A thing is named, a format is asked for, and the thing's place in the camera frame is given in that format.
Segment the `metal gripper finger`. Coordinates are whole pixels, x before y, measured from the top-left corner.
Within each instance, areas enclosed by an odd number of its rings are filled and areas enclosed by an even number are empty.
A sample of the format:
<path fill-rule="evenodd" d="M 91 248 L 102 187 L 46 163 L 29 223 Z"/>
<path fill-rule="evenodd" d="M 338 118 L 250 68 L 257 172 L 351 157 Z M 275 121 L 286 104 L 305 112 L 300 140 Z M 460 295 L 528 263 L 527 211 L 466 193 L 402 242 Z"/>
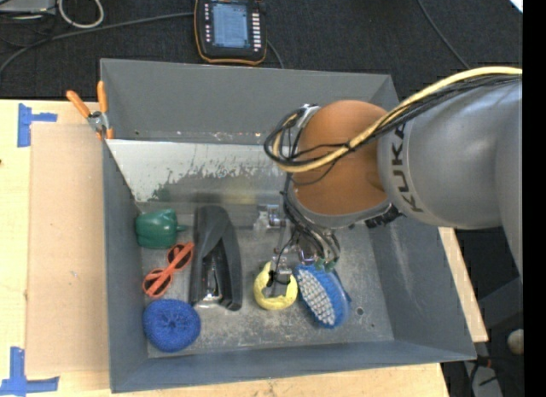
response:
<path fill-rule="evenodd" d="M 273 298 L 293 297 L 293 273 L 291 269 L 274 270 L 272 272 L 271 296 Z"/>

